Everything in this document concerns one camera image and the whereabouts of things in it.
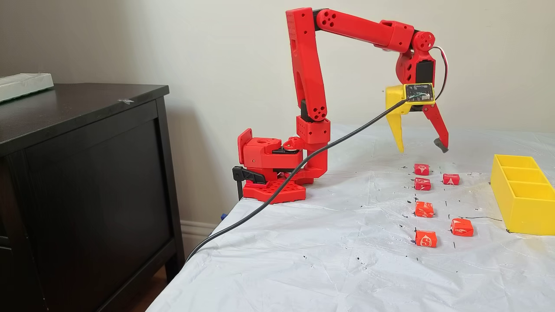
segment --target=yellow tray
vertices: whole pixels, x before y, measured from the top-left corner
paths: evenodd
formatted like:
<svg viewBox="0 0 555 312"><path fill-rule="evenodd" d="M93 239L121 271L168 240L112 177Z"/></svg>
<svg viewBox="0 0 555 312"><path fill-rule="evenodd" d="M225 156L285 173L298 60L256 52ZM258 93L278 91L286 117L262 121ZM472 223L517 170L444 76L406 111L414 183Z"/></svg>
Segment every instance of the yellow tray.
<svg viewBox="0 0 555 312"><path fill-rule="evenodd" d="M491 188L507 230L555 235L555 190L532 157L494 155Z"/></svg>

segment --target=white plastic sheet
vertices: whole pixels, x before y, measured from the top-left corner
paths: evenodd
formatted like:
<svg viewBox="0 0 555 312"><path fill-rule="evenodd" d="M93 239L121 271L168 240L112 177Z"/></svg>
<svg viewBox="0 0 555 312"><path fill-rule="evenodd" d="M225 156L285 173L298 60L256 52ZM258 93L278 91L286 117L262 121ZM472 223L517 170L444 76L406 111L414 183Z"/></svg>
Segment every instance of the white plastic sheet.
<svg viewBox="0 0 555 312"><path fill-rule="evenodd" d="M332 148L307 200L271 205L207 244L148 312L553 311L554 237L489 218L472 219L473 237L448 230L453 217L502 219L488 184L495 153L533 156L553 183L555 134L452 131L442 154L432 130L404 131L405 154L379 127ZM415 163L430 165L432 190L412 187ZM412 215L415 198L436 215ZM241 200L216 231L259 205ZM438 246L412 243L415 228L435 231Z"/></svg>

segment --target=gray rubber tip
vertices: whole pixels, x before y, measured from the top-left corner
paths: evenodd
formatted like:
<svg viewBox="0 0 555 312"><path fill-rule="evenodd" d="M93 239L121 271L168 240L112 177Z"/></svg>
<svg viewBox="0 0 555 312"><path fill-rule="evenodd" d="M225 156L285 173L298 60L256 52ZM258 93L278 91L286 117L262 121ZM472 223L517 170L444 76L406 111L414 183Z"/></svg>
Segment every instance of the gray rubber tip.
<svg viewBox="0 0 555 312"><path fill-rule="evenodd" d="M442 152L447 153L448 149L445 147L439 138L433 140L433 143L441 149Z"/></svg>

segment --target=dark wooden dresser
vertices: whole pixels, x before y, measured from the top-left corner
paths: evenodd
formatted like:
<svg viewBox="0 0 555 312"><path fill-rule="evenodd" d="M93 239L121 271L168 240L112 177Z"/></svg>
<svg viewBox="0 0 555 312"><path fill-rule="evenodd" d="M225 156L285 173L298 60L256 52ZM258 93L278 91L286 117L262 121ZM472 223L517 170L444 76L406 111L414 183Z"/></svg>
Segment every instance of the dark wooden dresser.
<svg viewBox="0 0 555 312"><path fill-rule="evenodd" d="M184 264L165 85L0 103L0 311L118 311Z"/></svg>

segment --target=white wall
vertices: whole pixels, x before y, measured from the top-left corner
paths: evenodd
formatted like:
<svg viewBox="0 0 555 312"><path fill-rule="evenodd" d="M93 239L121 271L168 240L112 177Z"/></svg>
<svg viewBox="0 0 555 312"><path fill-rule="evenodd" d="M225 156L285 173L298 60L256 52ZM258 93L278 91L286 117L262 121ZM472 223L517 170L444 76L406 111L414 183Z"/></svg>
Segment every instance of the white wall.
<svg viewBox="0 0 555 312"><path fill-rule="evenodd" d="M236 137L285 139L299 113L285 10L329 7L431 31L450 61L448 128L554 132L552 0L0 0L0 74L57 83L168 84L181 218L219 221L236 202ZM317 41L329 118L361 124L398 84L396 53L328 33ZM437 79L443 76L441 62ZM405 124L431 127L422 114Z"/></svg>

